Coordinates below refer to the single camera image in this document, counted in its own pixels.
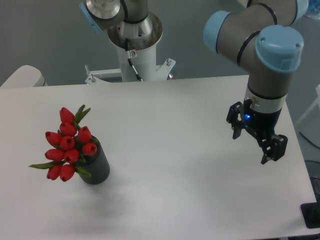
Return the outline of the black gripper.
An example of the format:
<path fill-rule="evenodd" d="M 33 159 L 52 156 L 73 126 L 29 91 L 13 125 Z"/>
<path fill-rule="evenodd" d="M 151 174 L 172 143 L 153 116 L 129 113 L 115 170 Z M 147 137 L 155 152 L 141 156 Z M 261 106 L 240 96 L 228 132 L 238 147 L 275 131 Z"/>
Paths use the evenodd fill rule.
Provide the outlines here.
<path fill-rule="evenodd" d="M 255 94 L 246 94 L 243 104 L 238 101 L 228 110 L 226 121 L 231 124 L 232 138 L 237 139 L 242 129 L 252 135 L 262 149 L 262 165 L 268 161 L 276 162 L 285 155 L 288 138 L 275 133 L 285 99 L 285 96 L 266 99 Z"/>

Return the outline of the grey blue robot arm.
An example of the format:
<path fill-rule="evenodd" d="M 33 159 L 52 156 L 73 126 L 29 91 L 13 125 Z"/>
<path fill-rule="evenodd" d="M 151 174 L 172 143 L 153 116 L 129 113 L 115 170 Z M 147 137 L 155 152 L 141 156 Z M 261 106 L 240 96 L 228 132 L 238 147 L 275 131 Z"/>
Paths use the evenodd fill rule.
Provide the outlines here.
<path fill-rule="evenodd" d="M 233 15 L 215 12 L 205 23 L 204 43 L 249 74 L 243 102 L 233 104 L 227 122 L 233 138 L 246 130 L 263 151 L 261 163 L 285 154 L 288 138 L 275 133 L 304 47 L 291 25 L 307 11 L 306 0 L 250 0 Z M 163 35 L 160 19 L 145 0 L 84 0 L 79 4 L 96 33 L 107 32 L 118 51 L 124 82 L 163 81 L 172 64 L 156 65 L 156 45 Z"/>

